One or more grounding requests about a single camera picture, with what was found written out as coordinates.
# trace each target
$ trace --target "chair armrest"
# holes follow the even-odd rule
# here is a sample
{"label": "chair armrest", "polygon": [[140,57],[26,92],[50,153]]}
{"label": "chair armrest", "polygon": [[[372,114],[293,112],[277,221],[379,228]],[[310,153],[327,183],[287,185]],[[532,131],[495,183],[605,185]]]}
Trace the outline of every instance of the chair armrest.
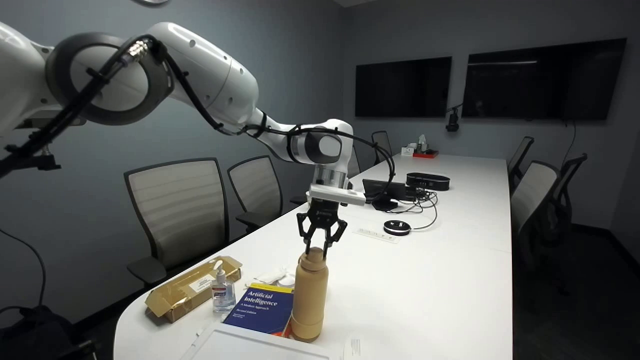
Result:
{"label": "chair armrest", "polygon": [[147,285],[160,282],[166,277],[166,269],[162,263],[151,256],[127,265],[127,270]]}
{"label": "chair armrest", "polygon": [[294,196],[294,197],[291,197],[291,199],[289,199],[289,202],[292,202],[295,205],[302,205],[307,202],[307,196],[306,195]]}
{"label": "chair armrest", "polygon": [[251,211],[236,216],[236,220],[240,221],[244,225],[247,225],[248,227],[252,227],[255,229],[263,227],[266,224],[270,223],[269,219],[267,219],[266,217],[258,213],[252,213]]}

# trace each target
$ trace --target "hand sanitizer bottle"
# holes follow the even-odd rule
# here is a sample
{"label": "hand sanitizer bottle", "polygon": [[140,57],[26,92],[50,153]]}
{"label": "hand sanitizer bottle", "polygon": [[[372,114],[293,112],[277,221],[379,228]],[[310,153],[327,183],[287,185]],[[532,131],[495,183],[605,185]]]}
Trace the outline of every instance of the hand sanitizer bottle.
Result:
{"label": "hand sanitizer bottle", "polygon": [[236,289],[232,282],[227,281],[227,273],[222,269],[222,260],[219,260],[214,269],[218,269],[216,279],[211,282],[214,313],[228,313],[236,306]]}

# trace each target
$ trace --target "wall-mounted tv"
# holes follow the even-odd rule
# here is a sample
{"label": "wall-mounted tv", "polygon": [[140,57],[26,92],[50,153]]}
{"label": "wall-mounted tv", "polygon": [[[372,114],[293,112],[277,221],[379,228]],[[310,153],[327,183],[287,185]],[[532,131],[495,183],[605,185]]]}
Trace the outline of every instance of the wall-mounted tv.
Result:
{"label": "wall-mounted tv", "polygon": [[357,117],[443,117],[451,57],[356,66]]}
{"label": "wall-mounted tv", "polygon": [[604,120],[626,39],[469,55],[463,117]]}

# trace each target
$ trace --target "tan water bottle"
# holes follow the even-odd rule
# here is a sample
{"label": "tan water bottle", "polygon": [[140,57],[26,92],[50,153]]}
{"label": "tan water bottle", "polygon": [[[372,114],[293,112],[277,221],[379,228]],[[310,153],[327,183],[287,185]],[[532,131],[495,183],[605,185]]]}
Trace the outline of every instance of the tan water bottle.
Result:
{"label": "tan water bottle", "polygon": [[320,335],[328,278],[329,269],[322,249],[312,247],[309,254],[300,256],[291,314],[291,332],[296,340],[310,343]]}

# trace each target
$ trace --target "power strip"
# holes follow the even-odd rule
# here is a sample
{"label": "power strip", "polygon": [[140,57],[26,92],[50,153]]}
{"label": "power strip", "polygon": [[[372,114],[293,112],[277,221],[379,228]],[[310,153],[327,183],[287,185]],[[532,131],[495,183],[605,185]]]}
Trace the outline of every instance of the power strip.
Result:
{"label": "power strip", "polygon": [[400,241],[400,239],[397,236],[389,235],[384,231],[377,232],[377,231],[360,228],[360,229],[354,230],[353,232],[356,234],[368,236],[370,238],[382,240],[392,244],[397,244]]}

